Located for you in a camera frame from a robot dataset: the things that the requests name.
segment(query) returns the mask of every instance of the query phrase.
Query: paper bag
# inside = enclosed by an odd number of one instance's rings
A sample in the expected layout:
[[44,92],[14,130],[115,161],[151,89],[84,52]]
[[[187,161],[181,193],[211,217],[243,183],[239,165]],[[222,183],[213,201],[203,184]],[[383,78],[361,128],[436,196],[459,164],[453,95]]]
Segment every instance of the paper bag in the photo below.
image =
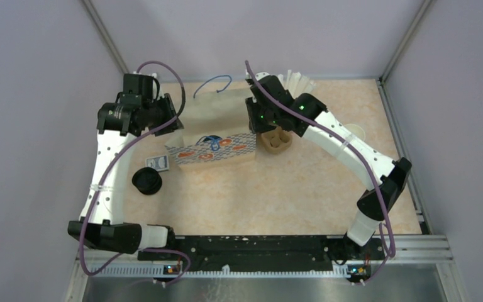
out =
[[[177,130],[165,148],[181,169],[201,169],[253,160],[256,135],[249,130],[245,99],[251,90],[198,94],[186,102]],[[206,137],[214,140],[203,141]]]

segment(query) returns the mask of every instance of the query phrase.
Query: beige tabletop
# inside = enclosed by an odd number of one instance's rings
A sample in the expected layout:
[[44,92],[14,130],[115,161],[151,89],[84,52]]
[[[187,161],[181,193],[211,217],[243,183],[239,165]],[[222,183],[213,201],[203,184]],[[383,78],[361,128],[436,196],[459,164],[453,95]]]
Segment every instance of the beige tabletop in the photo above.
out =
[[[316,83],[312,94],[338,120],[360,125],[369,145],[397,158],[374,80]],[[185,83],[187,102],[200,84]],[[212,82],[201,91],[224,85]],[[230,88],[245,86],[238,81]],[[163,84],[162,89],[172,95],[178,108],[178,84]],[[169,225],[178,235],[344,234],[365,190],[341,162],[294,135],[291,148],[284,153],[268,154],[258,146],[255,160],[241,164],[183,172],[170,159],[170,170],[160,173],[161,190],[153,196],[142,195],[132,185],[132,175],[145,166],[146,158],[167,154],[164,143],[169,137],[151,136],[137,145],[127,180],[125,221]],[[389,216],[395,233],[421,233],[408,189]]]

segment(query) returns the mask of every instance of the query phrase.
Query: metal frame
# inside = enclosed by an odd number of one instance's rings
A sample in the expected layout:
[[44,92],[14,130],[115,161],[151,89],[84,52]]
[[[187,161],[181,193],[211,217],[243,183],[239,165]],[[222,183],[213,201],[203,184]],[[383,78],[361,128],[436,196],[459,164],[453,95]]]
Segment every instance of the metal frame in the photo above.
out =
[[[106,27],[104,26],[99,14],[97,13],[91,0],[80,0],[84,9],[88,13],[94,27],[96,28],[99,36],[103,40],[107,51],[110,53],[118,69],[122,73],[129,72],[125,61],[123,60],[121,54],[119,53],[116,45],[112,41],[110,34],[108,33]],[[417,32],[417,29],[421,22],[424,20],[426,13],[432,7],[434,0],[424,0],[418,13],[411,22],[406,34],[404,35],[401,43],[397,47],[392,59],[389,61],[388,65],[384,69],[383,74],[377,80],[377,85],[379,88],[380,97],[386,116],[390,125],[391,132],[393,134],[397,151],[400,156],[407,156],[408,150],[406,147],[406,142],[403,139],[399,123],[396,120],[394,109],[392,107],[391,100],[389,99],[388,93],[386,91],[386,82],[391,76],[392,71],[398,64],[399,59],[402,57],[407,49],[407,46]],[[420,222],[423,234],[429,234],[430,230],[428,228],[428,215],[425,211],[421,200],[421,190],[418,187],[414,173],[412,171],[409,182],[409,189],[416,207],[416,212],[418,214],[418,220]],[[396,248],[397,255],[395,258],[388,261],[389,265],[392,264],[436,264],[438,270],[438,275],[440,277],[440,285],[443,288],[447,301],[470,301],[467,293],[464,289],[463,283],[457,272],[450,247],[447,242],[447,238],[444,235],[396,235]],[[87,250],[86,258],[89,259],[89,263],[92,266],[96,264],[104,263],[113,254],[110,252],[98,251],[98,250]],[[380,263],[380,261],[372,260],[373,264]],[[354,261],[348,262],[348,264],[356,264]],[[118,258],[108,266],[105,271],[105,276],[125,276],[125,277],[162,277],[158,274],[159,271],[151,262],[137,261],[135,255],[123,255]],[[244,273],[230,272],[228,269],[218,272],[190,272],[185,277],[187,278],[197,278],[197,277],[343,277],[344,271],[340,266],[335,266],[333,271],[321,271],[321,272],[297,272],[291,274],[281,273]],[[85,275],[80,267],[78,260],[75,261],[73,273],[71,276],[69,288],[65,297],[65,301],[82,301],[84,292],[86,290],[88,276]]]

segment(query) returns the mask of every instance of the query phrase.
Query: gray wall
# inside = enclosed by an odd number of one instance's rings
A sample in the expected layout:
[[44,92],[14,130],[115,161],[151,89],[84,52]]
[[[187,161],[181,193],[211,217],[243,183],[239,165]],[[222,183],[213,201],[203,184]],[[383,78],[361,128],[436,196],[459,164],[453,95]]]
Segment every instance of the gray wall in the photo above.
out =
[[63,299],[120,80],[79,1],[0,1],[0,301]]
[[154,57],[203,80],[244,77],[245,59],[269,72],[379,76],[422,0],[93,2],[129,69]]
[[483,301],[483,1],[437,1],[388,88],[431,225]]

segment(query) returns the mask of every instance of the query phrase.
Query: blue rope handle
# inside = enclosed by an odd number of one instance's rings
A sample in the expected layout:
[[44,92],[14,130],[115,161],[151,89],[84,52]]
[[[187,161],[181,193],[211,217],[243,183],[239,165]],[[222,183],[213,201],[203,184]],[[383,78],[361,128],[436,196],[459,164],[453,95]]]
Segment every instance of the blue rope handle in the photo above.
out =
[[206,82],[202,83],[202,84],[199,86],[199,88],[197,88],[197,90],[195,90],[195,92],[193,93],[193,98],[195,98],[195,95],[197,94],[197,92],[198,92],[198,91],[199,91],[201,88],[203,88],[203,86],[204,86],[204,85],[208,84],[208,82],[210,82],[210,81],[212,81],[212,80],[215,80],[215,79],[217,79],[217,78],[219,78],[219,77],[228,77],[229,79],[228,79],[228,84],[227,84],[227,85],[225,85],[225,87],[224,87],[223,89],[216,90],[216,92],[217,92],[217,93],[220,93],[221,91],[224,91],[224,90],[225,90],[225,89],[226,89],[226,88],[227,88],[227,87],[230,85],[230,83],[232,83],[232,77],[231,77],[230,75],[228,75],[228,74],[216,75],[215,77],[213,77],[213,78],[211,78],[211,79],[207,80]]
[[200,138],[200,139],[197,141],[196,145],[198,145],[199,143],[201,143],[201,141],[203,140],[203,138],[208,138],[208,139],[210,139],[210,141],[211,141],[211,143],[210,143],[210,149],[212,149],[212,151],[214,151],[214,152],[215,152],[215,151],[219,150],[219,148],[221,148],[221,147],[219,146],[219,141],[221,140],[221,137],[219,137],[219,138],[215,138],[215,137],[211,137],[211,136],[209,136],[209,135],[205,135],[205,136],[201,137],[201,138]]

